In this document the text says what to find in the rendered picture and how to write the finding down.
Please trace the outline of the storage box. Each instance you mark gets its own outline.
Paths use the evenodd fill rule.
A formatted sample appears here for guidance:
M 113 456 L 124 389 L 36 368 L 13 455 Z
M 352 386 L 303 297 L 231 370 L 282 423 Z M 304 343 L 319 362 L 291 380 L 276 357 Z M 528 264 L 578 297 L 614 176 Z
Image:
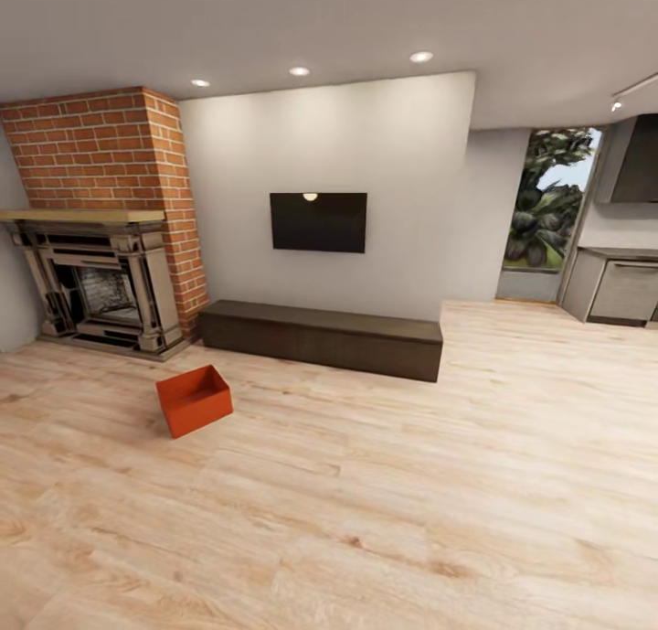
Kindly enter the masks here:
M 233 413 L 229 386 L 213 366 L 156 382 L 174 439 Z

